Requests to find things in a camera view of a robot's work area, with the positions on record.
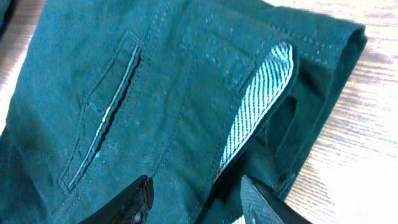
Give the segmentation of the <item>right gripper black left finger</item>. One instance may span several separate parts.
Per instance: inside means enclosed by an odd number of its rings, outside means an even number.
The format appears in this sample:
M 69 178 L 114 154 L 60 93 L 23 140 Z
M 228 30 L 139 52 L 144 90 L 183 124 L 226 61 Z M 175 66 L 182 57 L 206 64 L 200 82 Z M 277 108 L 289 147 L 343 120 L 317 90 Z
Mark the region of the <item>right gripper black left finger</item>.
M 153 178 L 141 175 L 81 223 L 145 224 L 154 201 Z

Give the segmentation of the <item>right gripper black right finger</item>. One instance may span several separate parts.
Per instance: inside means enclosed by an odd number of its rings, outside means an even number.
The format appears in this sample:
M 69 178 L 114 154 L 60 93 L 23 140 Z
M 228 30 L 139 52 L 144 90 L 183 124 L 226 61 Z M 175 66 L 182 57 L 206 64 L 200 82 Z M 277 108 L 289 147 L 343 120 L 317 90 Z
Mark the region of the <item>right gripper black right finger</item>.
M 245 223 L 311 224 L 255 177 L 246 175 L 242 177 L 240 193 Z

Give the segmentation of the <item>dark green shorts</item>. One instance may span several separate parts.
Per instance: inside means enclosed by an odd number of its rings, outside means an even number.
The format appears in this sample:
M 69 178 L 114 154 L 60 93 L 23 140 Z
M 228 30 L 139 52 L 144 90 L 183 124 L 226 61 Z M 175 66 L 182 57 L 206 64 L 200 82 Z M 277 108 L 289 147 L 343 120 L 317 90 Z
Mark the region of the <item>dark green shorts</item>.
M 289 194 L 365 26 L 264 1 L 47 1 L 1 134 L 1 222 L 79 223 L 142 175 L 148 223 Z

